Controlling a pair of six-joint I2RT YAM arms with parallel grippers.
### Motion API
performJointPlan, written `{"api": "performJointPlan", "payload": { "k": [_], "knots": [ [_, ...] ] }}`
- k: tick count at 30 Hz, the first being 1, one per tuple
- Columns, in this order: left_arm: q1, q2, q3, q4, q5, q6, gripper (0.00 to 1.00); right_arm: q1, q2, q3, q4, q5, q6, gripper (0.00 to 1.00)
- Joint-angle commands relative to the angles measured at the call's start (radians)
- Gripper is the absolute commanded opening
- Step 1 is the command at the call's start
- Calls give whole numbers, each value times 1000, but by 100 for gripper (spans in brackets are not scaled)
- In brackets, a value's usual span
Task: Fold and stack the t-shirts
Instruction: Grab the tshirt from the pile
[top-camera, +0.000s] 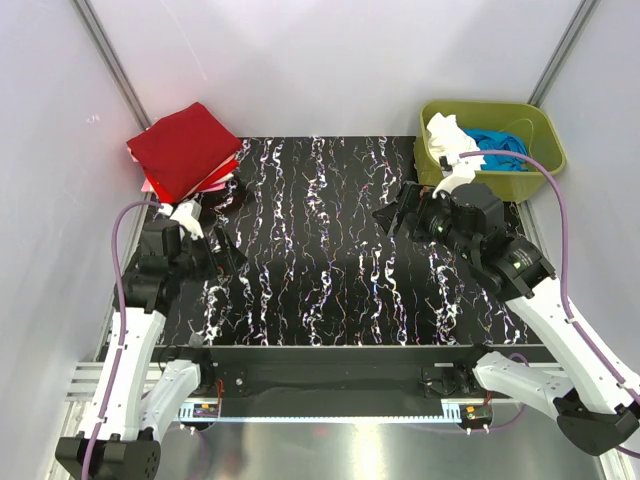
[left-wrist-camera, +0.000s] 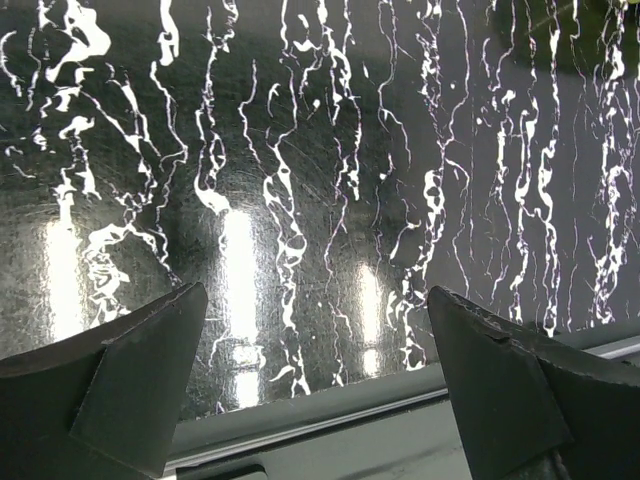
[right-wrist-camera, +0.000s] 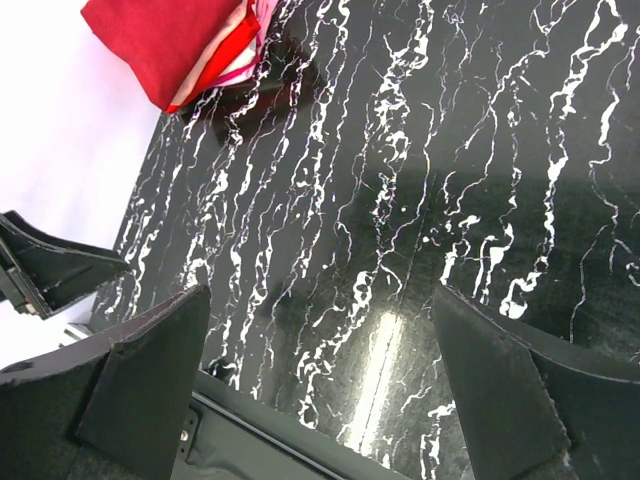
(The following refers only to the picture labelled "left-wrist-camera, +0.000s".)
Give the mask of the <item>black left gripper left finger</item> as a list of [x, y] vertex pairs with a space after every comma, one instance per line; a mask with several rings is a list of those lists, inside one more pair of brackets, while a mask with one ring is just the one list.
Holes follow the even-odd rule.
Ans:
[[4, 479], [162, 477], [208, 297], [186, 284], [1, 362]]

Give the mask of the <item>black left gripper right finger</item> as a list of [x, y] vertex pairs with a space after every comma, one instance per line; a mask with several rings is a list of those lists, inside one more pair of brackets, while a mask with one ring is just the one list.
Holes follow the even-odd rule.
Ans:
[[639, 368], [435, 286], [428, 314], [475, 479], [636, 479]]

